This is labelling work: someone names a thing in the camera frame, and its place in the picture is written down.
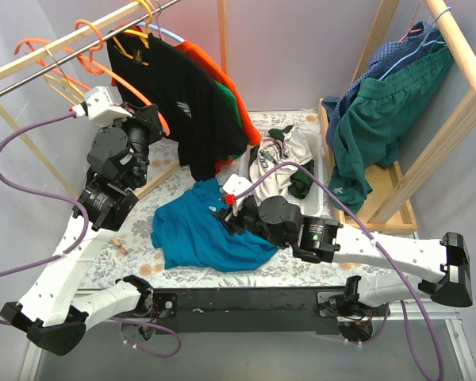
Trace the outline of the floral table cloth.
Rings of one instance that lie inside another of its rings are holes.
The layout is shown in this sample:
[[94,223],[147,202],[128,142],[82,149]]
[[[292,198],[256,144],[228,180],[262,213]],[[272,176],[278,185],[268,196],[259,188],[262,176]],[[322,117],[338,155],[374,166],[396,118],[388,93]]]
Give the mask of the floral table cloth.
[[[298,125],[305,131],[315,133],[316,142],[322,142],[315,110],[255,112],[249,115],[257,129]],[[150,147],[152,164],[148,172],[149,179],[157,178],[178,161],[177,146],[178,143],[164,139]],[[124,255],[113,242],[107,244],[87,272],[80,288],[107,288],[116,279],[127,275],[146,279],[156,289],[343,286],[349,276],[392,272],[390,269],[355,263],[310,264],[293,258],[289,249],[277,251],[255,271],[222,273],[210,268],[180,266],[165,270],[162,249],[152,245],[152,219],[158,207],[180,197],[193,185],[190,169],[181,167],[141,199],[114,236],[128,251],[128,255]]]

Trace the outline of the wooden clothespin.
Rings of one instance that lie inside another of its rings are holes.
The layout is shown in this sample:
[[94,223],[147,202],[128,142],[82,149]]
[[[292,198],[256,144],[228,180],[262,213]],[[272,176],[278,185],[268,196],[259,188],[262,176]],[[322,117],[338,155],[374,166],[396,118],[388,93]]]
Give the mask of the wooden clothespin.
[[126,247],[117,239],[113,238],[112,239],[113,244],[117,247],[117,249],[122,253],[123,255],[128,255],[129,251],[126,249]]

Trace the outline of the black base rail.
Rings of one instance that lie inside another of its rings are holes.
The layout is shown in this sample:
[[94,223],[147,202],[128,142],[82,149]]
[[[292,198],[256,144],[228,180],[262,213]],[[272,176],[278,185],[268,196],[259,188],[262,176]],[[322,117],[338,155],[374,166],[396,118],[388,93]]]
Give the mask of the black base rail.
[[177,333],[337,335],[345,318],[332,316],[323,303],[343,292],[343,287],[158,289],[150,315]]

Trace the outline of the orange plastic hanger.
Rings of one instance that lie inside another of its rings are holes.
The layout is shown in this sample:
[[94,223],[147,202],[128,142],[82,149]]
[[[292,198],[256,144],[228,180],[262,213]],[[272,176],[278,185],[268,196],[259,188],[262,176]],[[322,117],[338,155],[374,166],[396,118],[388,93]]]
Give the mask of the orange plastic hanger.
[[[95,75],[107,74],[107,75],[109,75],[112,78],[112,80],[114,80],[114,82],[120,83],[122,86],[127,88],[130,92],[132,92],[146,106],[150,106],[152,103],[144,95],[142,95],[142,93],[140,93],[135,87],[133,87],[130,83],[125,81],[118,74],[111,71],[109,68],[107,68],[107,67],[101,65],[100,63],[98,63],[97,61],[93,60],[94,52],[100,51],[104,47],[104,40],[103,40],[103,37],[102,37],[102,34],[101,34],[100,30],[98,28],[96,28],[96,26],[93,23],[91,23],[90,21],[87,21],[87,20],[84,20],[84,19],[78,19],[75,22],[75,30],[78,30],[78,28],[81,24],[87,25],[90,29],[92,29],[96,33],[96,35],[98,36],[98,41],[99,41],[99,44],[98,44],[97,47],[90,48],[89,56],[79,55],[79,56],[76,57],[78,59],[79,63],[83,66],[83,68],[91,74],[95,74]],[[48,40],[43,40],[43,39],[38,39],[38,38],[25,38],[17,44],[17,46],[14,50],[14,55],[17,55],[19,53],[19,50],[20,50],[20,47],[21,47],[22,44],[27,44],[28,47],[30,48],[31,52],[34,52],[36,49],[33,47],[32,42],[37,42],[37,43],[46,42],[47,44],[51,43]],[[70,87],[75,88],[75,86],[78,86],[78,87],[81,87],[85,90],[90,90],[90,88],[86,84],[83,84],[83,83],[79,82],[78,80],[73,79],[70,76],[66,76],[63,73],[63,71],[61,70],[61,68],[58,64],[56,64],[56,67],[57,68],[52,69],[52,70],[57,75],[64,77],[65,82],[70,83],[70,85],[69,85]],[[168,136],[170,134],[170,130],[169,130],[169,126],[168,126],[166,120],[164,119],[163,115],[159,111],[157,111],[156,113],[157,113],[157,116],[159,118],[160,124],[162,125],[163,132],[166,134],[166,136]]]

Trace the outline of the green and white t shirt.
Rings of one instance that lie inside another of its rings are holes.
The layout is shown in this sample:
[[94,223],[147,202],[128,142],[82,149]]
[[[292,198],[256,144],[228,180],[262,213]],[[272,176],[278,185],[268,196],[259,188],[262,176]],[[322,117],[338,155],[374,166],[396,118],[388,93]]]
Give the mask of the green and white t shirt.
[[296,125],[269,129],[261,143],[250,150],[249,178],[254,183],[285,162],[294,165],[279,168],[253,190],[259,200],[288,194],[303,199],[309,193],[313,180],[307,174],[314,173],[314,160],[305,136]]

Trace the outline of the blue t shirt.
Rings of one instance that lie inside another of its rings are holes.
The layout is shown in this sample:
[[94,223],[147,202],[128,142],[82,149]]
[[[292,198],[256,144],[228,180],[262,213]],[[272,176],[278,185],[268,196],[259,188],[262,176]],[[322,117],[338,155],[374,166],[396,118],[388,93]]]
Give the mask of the blue t shirt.
[[165,268],[210,267],[220,272],[254,271],[278,247],[246,232],[230,234],[213,215],[225,208],[217,179],[196,182],[155,211],[152,245],[163,250]]

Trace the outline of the wooden clothes rack right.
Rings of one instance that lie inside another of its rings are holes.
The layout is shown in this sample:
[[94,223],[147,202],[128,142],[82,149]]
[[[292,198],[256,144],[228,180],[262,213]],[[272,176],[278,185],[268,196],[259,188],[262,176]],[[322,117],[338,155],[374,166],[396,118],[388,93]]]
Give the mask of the wooden clothes rack right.
[[437,17],[455,63],[399,161],[367,172],[359,218],[383,233],[476,228],[476,1],[426,1],[420,16]]

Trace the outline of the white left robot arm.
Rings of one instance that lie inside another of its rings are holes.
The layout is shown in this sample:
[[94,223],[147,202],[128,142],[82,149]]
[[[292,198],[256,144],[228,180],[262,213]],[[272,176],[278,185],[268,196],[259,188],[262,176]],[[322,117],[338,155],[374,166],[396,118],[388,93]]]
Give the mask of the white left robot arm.
[[[0,172],[0,181],[9,187],[73,205],[63,239],[53,255],[40,262],[44,270],[39,278],[19,301],[6,303],[0,311],[3,324],[25,332],[39,348],[63,356],[95,325],[125,312],[142,318],[152,311],[152,286],[135,275],[86,297],[75,294],[138,202],[134,191],[146,183],[150,144],[169,133],[156,111],[154,105],[97,106],[93,101],[70,108],[65,118],[86,116],[101,126],[86,158],[86,186],[77,199],[23,187]],[[33,128],[9,135],[0,143],[0,154],[13,138]]]

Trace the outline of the wooden clothes rack left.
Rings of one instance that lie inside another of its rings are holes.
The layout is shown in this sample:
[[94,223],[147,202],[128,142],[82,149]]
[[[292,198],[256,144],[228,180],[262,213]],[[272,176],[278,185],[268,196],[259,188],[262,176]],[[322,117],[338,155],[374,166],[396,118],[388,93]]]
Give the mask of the wooden clothes rack left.
[[[227,18],[227,5],[226,1],[217,1],[217,20],[218,20],[218,36],[221,50],[221,63],[223,68],[226,70],[228,68],[228,18]],[[129,17],[131,14],[136,13],[140,10],[146,10],[147,5],[138,1],[131,1],[121,8],[114,10],[107,15],[100,17],[99,19],[92,21],[91,25],[83,26],[78,28],[75,31],[68,33],[67,35],[54,40],[53,42],[46,44],[42,48],[35,50],[25,56],[22,56],[6,65],[0,67],[0,81],[10,77],[11,75],[26,69],[37,63],[39,60],[43,60],[49,56],[51,53],[59,52],[70,45],[81,41],[82,39],[95,33],[94,29],[103,30],[105,27],[113,24],[116,21],[120,21]],[[38,77],[44,75],[44,73],[51,71],[53,69],[60,69],[61,66],[78,56],[84,54],[85,52],[91,50],[92,48],[98,46],[99,41],[95,40],[88,45],[80,48],[79,50],[71,53],[69,56],[64,58],[52,60],[52,63],[47,67],[42,68],[36,73],[31,74],[29,77],[22,79],[21,81],[7,87],[4,90],[0,91],[0,98],[12,91],[17,90],[19,87],[24,86],[27,83],[32,82]],[[14,131],[19,130],[19,124],[13,119],[13,117],[6,111],[6,109],[0,104],[0,117],[2,120]],[[70,185],[70,183],[61,175],[61,173],[56,169],[52,162],[47,158],[47,156],[33,143],[29,137],[24,137],[22,139],[31,152],[36,156],[36,158],[44,165],[44,167],[51,172],[51,174],[56,178],[59,184],[65,189],[65,191],[70,195],[75,197],[76,191]]]

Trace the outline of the blue checkered shorts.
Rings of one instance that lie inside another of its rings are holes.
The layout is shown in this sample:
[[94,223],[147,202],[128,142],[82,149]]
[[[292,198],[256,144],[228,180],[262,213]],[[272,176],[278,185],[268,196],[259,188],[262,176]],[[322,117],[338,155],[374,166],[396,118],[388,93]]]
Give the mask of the blue checkered shorts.
[[[417,45],[424,38],[429,26],[430,24],[426,21],[420,21],[414,25],[414,30],[409,32],[403,40],[387,42],[381,45],[370,58],[368,68],[353,82],[353,84],[351,84],[342,97],[327,96],[321,101],[321,105],[324,107],[328,117],[328,130],[325,136],[325,141],[330,148],[333,148],[336,127],[347,109],[354,102],[359,92],[361,82],[365,79],[379,79],[401,57],[415,50]],[[440,45],[445,44],[437,26],[433,27],[433,30],[427,39],[427,41],[431,40],[441,41],[441,44],[434,43],[422,47],[416,55],[411,56],[406,61],[400,63],[390,72],[389,75],[400,71],[412,62],[426,56],[432,50],[433,45],[439,47]]]

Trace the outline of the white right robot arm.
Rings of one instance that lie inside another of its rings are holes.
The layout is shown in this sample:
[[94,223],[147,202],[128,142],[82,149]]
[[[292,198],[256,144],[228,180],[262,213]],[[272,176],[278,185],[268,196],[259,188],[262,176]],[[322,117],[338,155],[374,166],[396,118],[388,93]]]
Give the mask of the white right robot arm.
[[329,309],[361,315],[370,308],[411,298],[430,298],[443,306],[473,304],[470,256],[463,235],[417,240],[375,233],[337,220],[307,216],[282,196],[256,203],[252,196],[217,212],[231,234],[252,233],[279,248],[290,248],[305,262],[356,263],[387,268],[384,275],[353,275]]

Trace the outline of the wooden clothes rack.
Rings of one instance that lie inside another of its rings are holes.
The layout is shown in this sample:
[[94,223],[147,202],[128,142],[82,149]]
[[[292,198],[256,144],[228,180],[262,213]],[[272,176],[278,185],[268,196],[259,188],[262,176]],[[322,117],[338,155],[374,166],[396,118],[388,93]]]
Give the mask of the wooden clothes rack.
[[359,218],[383,233],[476,228],[476,1],[426,1],[420,16],[437,17],[455,63],[399,161],[367,172]]
[[[218,36],[221,50],[221,63],[223,68],[226,70],[228,68],[228,18],[227,18],[227,5],[226,1],[217,1],[217,20],[218,20]],[[43,60],[49,56],[51,53],[59,52],[70,45],[81,41],[82,39],[95,33],[94,29],[103,30],[105,27],[113,24],[116,21],[120,21],[129,17],[131,14],[136,13],[140,10],[146,10],[147,5],[138,1],[131,1],[121,8],[114,10],[107,15],[100,17],[99,19],[92,21],[91,25],[83,26],[78,28],[75,31],[68,33],[67,35],[54,40],[53,42],[46,44],[42,48],[35,50],[25,56],[22,56],[6,65],[0,67],[0,81],[10,77],[11,75],[26,69],[37,63],[39,60]],[[98,46],[99,41],[95,40],[88,45],[80,48],[79,50],[71,53],[69,56],[64,58],[52,60],[52,63],[47,67],[42,68],[36,73],[31,74],[29,77],[22,79],[21,81],[7,87],[4,90],[0,91],[0,98],[12,91],[17,90],[19,87],[24,86],[27,83],[32,82],[38,77],[44,75],[44,73],[51,71],[53,69],[60,69],[61,66],[78,56],[84,54],[85,52],[91,50],[92,48]],[[0,117],[2,120],[14,131],[19,130],[19,124],[13,119],[13,117],[6,111],[6,109],[0,104]],[[70,183],[61,175],[61,173],[56,169],[52,162],[47,158],[47,156],[33,143],[29,137],[24,137],[22,139],[31,152],[36,156],[36,158],[44,165],[44,167],[51,172],[51,174],[56,178],[59,184],[65,189],[65,191],[70,195],[75,197],[76,191],[70,185]]]

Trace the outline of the teal green shorts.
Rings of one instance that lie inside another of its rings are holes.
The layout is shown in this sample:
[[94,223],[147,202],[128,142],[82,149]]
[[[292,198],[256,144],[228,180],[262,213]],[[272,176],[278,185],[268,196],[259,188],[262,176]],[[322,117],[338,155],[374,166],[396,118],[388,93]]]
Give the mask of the teal green shorts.
[[366,169],[387,169],[397,161],[398,144],[429,105],[451,65],[448,46],[431,44],[428,53],[385,79],[364,79],[334,132],[336,164],[328,185],[352,213],[363,206],[373,188]]

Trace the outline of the dark yellow plastic hanger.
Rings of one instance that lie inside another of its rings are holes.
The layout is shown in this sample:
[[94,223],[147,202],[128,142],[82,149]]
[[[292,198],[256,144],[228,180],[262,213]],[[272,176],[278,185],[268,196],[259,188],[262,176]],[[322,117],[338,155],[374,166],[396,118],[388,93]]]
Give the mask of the dark yellow plastic hanger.
[[[154,9],[153,9],[152,3],[150,1],[145,1],[145,0],[137,0],[137,2],[140,3],[146,9],[147,14],[148,14],[148,23],[147,23],[147,25],[149,25],[153,20],[153,10]],[[133,27],[131,27],[129,29],[126,29],[124,31],[124,34],[129,35],[129,36],[138,37],[140,42],[142,43],[142,45],[146,49],[149,49],[148,35],[145,32],[143,32],[140,29],[140,27],[137,27],[136,25],[134,25]],[[136,64],[141,64],[141,65],[144,65],[144,66],[148,66],[148,62],[144,61],[143,51],[140,48],[136,49],[133,52],[133,54],[129,54],[126,51],[126,49],[123,47],[121,42],[116,37],[113,38],[113,42],[115,43],[116,50],[118,50],[123,56],[129,58],[130,60],[132,60]]]

